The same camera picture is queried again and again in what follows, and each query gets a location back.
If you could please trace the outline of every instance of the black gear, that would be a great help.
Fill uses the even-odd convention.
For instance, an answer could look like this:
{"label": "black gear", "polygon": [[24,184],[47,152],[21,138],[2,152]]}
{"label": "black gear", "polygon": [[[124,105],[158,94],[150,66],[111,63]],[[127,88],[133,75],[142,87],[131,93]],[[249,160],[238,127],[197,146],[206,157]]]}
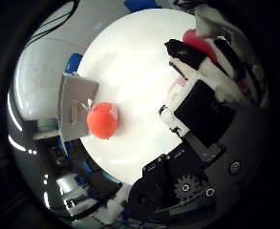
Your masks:
{"label": "black gear", "polygon": [[203,185],[195,176],[186,175],[178,178],[175,184],[176,197],[183,202],[188,202],[197,194],[201,193]]}

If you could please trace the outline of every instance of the white wall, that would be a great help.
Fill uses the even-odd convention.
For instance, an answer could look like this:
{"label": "white wall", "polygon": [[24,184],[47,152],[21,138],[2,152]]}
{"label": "white wall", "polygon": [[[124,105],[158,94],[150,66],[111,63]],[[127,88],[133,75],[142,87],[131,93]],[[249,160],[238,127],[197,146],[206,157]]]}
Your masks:
{"label": "white wall", "polygon": [[[72,5],[67,3],[46,22],[68,12]],[[20,56],[14,76],[14,93],[21,116],[25,120],[56,117],[59,82],[71,54],[84,54],[104,28],[128,13],[122,0],[82,0],[62,27],[29,45]]]}

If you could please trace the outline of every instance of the orange ball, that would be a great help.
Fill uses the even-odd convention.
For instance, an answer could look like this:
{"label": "orange ball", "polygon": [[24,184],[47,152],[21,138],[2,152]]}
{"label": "orange ball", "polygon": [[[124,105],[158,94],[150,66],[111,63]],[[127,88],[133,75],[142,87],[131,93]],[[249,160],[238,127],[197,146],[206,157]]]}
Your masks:
{"label": "orange ball", "polygon": [[111,103],[98,103],[87,114],[86,122],[94,136],[107,139],[118,127],[118,109]]}

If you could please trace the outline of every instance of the cable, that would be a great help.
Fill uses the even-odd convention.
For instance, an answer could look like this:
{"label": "cable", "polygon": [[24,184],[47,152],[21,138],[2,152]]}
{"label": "cable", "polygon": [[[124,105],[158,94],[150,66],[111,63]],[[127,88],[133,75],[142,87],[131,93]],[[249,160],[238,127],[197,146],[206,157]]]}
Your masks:
{"label": "cable", "polygon": [[62,25],[64,25],[65,22],[67,22],[75,13],[80,0],[73,0],[74,4],[73,4],[73,8],[68,12],[68,16],[64,19],[64,21],[62,21],[61,23],[59,23],[58,25],[46,30],[46,31],[42,31],[39,32],[38,34],[34,35],[31,40],[26,44],[24,50],[29,47],[30,44],[32,44],[33,42],[37,41],[38,39],[42,38],[43,36],[51,33],[52,31],[55,31],[56,29],[60,28]]}
{"label": "cable", "polygon": [[180,0],[175,0],[173,5],[181,8],[182,10],[193,10],[195,7],[202,3],[206,3],[206,0],[182,0],[181,3],[179,3]]}
{"label": "cable", "polygon": [[60,214],[55,213],[55,212],[53,212],[53,214],[55,214],[56,216],[58,216],[58,217],[60,217],[60,218],[69,219],[69,220],[75,220],[75,219],[82,219],[82,218],[85,218],[85,217],[87,217],[87,216],[93,214],[93,213],[94,213],[96,210],[98,210],[98,208],[100,208],[102,205],[106,204],[107,201],[108,201],[113,195],[116,194],[116,192],[120,189],[120,187],[121,187],[121,184],[120,184],[119,188],[118,188],[115,192],[113,192],[113,193],[107,195],[106,197],[102,198],[102,199],[99,200],[97,203],[95,203],[93,206],[91,206],[89,209],[87,209],[87,210],[85,210],[85,211],[83,211],[83,212],[81,212],[81,213],[79,213],[79,214],[76,214],[76,215],[73,215],[73,216],[70,216],[70,217],[68,217],[68,216],[63,216],[63,215],[60,215]]}
{"label": "cable", "polygon": [[41,25],[41,26],[39,27],[39,29],[41,29],[41,28],[43,28],[43,27],[45,27],[45,26],[51,24],[51,23],[54,22],[54,21],[57,21],[58,19],[60,19],[60,18],[62,18],[62,17],[64,17],[64,16],[66,16],[66,15],[68,15],[69,13],[71,13],[71,12],[68,11],[67,13],[64,13],[62,16],[59,16],[59,17],[53,19],[52,21],[49,21],[49,22],[47,22],[47,23]]}

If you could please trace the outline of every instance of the white table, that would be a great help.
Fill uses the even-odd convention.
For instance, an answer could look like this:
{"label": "white table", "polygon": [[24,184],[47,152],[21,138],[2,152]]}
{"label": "white table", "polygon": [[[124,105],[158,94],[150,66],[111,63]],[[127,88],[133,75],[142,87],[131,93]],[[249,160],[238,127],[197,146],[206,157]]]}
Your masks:
{"label": "white table", "polygon": [[109,140],[81,139],[110,175],[133,184],[141,169],[181,143],[159,117],[178,77],[164,43],[195,29],[194,16],[177,10],[143,10],[107,27],[85,52],[78,73],[99,83],[96,102],[118,106],[119,126]]}

